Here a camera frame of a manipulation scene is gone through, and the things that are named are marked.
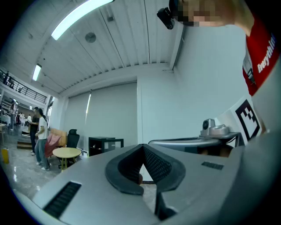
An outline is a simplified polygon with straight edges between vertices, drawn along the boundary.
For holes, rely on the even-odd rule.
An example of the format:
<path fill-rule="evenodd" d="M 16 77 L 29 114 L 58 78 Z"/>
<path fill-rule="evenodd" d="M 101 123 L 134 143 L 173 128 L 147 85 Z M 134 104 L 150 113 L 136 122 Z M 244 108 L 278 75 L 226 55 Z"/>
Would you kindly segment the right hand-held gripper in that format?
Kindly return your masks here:
<path fill-rule="evenodd" d="M 192 138 L 151 140 L 149 144 L 201 155 L 228 157 L 238 146 L 266 132 L 250 98 L 242 97 L 215 119 L 202 123 L 200 135 Z"/>

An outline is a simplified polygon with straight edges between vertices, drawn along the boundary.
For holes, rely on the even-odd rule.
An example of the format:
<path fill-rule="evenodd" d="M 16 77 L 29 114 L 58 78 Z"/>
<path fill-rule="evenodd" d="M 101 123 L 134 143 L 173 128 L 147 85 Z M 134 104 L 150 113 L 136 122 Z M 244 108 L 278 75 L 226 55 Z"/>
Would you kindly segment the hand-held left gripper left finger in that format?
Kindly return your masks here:
<path fill-rule="evenodd" d="M 139 184 L 139 175 L 143 164 L 143 145 L 139 144 L 111 159 L 105 167 L 105 176 L 119 192 L 129 195 L 143 195 L 144 189 Z"/>

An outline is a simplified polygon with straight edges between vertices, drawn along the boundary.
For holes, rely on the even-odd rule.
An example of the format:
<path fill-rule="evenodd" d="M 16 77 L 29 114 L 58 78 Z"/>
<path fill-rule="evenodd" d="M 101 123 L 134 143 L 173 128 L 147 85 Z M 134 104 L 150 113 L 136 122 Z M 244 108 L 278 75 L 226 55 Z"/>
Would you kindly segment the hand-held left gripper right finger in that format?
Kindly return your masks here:
<path fill-rule="evenodd" d="M 185 177 L 185 166 L 148 144 L 143 145 L 144 166 L 157 186 L 155 215 L 162 221 L 176 214 L 166 206 L 163 193 L 177 189 Z"/>

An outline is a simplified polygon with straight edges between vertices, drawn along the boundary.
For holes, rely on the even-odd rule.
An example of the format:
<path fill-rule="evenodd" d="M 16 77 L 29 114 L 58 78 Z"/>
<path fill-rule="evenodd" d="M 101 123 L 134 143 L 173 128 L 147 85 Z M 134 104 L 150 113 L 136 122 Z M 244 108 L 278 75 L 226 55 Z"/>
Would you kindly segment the black mini fridge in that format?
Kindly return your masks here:
<path fill-rule="evenodd" d="M 89 137 L 88 139 L 89 156 L 95 156 L 123 147 L 124 139 L 122 138 Z"/>

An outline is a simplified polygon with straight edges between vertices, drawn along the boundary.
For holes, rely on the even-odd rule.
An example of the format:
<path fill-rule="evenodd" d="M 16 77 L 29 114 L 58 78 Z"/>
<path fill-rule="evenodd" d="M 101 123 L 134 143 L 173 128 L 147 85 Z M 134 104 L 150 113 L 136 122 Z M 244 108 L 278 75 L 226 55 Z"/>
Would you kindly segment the round wooden table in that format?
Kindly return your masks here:
<path fill-rule="evenodd" d="M 68 160 L 72 159 L 76 163 L 76 158 L 81 155 L 81 150 L 77 148 L 57 148 L 53 150 L 53 155 L 61 158 L 61 171 L 68 168 Z"/>

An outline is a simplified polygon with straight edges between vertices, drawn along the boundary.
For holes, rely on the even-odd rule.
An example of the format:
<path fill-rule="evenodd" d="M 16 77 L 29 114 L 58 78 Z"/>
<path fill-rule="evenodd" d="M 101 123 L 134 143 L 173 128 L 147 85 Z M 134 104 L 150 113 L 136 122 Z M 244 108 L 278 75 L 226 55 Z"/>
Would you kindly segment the black office chair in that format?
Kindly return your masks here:
<path fill-rule="evenodd" d="M 71 129 L 68 132 L 67 142 L 66 142 L 65 148 L 75 148 L 75 149 L 77 148 L 80 135 L 77 134 L 76 132 L 77 132 L 76 129 Z M 74 164 L 76 162 L 76 158 L 77 158 L 77 156 L 68 159 L 67 165 Z"/>

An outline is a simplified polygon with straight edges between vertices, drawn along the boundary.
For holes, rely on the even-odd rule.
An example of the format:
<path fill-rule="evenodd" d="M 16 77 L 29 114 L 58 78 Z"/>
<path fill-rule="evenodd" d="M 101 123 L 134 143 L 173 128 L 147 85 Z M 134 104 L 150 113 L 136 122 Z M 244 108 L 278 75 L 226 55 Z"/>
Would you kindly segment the grey roller blind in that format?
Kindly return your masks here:
<path fill-rule="evenodd" d="M 122 138 L 137 144 L 137 84 L 102 88 L 70 98 L 64 114 L 65 131 L 76 129 L 78 147 L 87 150 L 89 137 Z"/>

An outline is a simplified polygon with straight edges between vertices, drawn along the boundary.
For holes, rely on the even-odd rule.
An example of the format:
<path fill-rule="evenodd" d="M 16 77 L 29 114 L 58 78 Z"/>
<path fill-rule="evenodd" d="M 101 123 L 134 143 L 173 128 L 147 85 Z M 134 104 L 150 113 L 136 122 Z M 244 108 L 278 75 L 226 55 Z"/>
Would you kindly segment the person's red shirt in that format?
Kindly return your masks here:
<path fill-rule="evenodd" d="M 249 94 L 253 96 L 272 72 L 281 51 L 275 35 L 259 18 L 255 18 L 245 43 L 242 71 Z"/>

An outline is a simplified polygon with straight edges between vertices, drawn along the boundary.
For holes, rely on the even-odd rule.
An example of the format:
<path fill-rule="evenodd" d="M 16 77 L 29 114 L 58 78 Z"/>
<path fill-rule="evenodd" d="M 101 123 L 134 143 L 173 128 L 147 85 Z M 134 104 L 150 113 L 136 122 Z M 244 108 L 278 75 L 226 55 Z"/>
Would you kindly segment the pink cloth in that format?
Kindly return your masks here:
<path fill-rule="evenodd" d="M 47 142 L 45 144 L 44 154 L 45 157 L 48 158 L 53 155 L 53 150 L 59 146 L 59 141 L 61 136 L 50 133 L 47 137 Z"/>

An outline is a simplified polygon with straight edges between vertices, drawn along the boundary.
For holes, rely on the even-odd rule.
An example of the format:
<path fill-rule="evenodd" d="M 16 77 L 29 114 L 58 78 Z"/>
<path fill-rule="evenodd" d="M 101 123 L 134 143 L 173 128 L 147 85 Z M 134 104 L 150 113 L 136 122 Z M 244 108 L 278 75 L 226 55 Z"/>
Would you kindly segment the wooden step platform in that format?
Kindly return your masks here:
<path fill-rule="evenodd" d="M 18 136 L 18 140 L 17 140 L 17 148 L 32 150 L 30 133 L 26 131 L 21 131 L 21 134 L 20 136 Z"/>

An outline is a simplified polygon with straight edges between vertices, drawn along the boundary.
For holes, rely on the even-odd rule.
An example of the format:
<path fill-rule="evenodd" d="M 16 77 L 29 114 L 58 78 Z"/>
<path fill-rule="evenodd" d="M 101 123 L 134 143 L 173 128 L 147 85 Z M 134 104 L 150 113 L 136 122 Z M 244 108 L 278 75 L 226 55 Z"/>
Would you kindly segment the yellow dustpan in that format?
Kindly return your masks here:
<path fill-rule="evenodd" d="M 9 164 L 9 150 L 8 149 L 1 149 L 1 154 L 3 158 L 3 162 L 5 164 Z"/>

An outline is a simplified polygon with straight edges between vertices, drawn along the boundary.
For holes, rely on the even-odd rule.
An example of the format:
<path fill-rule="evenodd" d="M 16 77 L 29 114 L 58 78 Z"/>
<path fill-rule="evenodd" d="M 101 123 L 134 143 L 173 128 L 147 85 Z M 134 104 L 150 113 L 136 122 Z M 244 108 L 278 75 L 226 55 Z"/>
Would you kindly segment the black metal railing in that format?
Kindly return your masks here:
<path fill-rule="evenodd" d="M 18 82 L 14 78 L 12 78 L 10 75 L 5 73 L 3 70 L 0 69 L 0 82 L 3 85 L 6 85 L 11 90 L 16 91 L 19 94 L 23 94 L 24 96 L 27 96 L 35 101 L 38 101 L 40 103 L 45 104 L 47 96 L 40 94 L 39 92 L 25 86 L 24 84 Z"/>

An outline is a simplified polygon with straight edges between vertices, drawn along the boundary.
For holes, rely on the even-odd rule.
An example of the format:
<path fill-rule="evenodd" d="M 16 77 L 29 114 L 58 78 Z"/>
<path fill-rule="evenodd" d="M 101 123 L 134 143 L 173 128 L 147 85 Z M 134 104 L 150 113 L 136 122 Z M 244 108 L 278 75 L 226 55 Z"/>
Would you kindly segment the short ceiling light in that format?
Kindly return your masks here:
<path fill-rule="evenodd" d="M 36 64 L 36 66 L 34 68 L 33 76 L 32 76 L 33 81 L 37 81 L 41 69 L 42 69 L 42 66 L 40 64 Z"/>

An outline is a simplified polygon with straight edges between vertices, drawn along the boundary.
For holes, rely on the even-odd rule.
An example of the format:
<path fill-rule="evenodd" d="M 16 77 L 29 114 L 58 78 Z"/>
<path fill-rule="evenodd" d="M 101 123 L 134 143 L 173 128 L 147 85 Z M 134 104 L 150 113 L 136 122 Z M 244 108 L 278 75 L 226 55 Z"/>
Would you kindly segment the round ceiling fixture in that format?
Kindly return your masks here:
<path fill-rule="evenodd" d="M 88 43 L 94 43 L 96 41 L 96 35 L 92 32 L 89 32 L 85 35 L 85 40 Z"/>

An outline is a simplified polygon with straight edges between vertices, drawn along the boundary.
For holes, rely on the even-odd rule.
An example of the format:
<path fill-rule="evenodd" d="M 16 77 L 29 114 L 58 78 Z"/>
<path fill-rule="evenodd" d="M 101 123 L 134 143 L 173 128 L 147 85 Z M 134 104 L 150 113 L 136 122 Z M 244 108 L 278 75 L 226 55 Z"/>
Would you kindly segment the long ceiling light tube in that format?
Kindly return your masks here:
<path fill-rule="evenodd" d="M 80 20 L 83 16 L 102 7 L 115 0 L 88 0 L 72 10 L 62 21 L 56 26 L 51 36 L 54 40 L 58 40 L 63 33 L 68 30 L 74 23 Z"/>

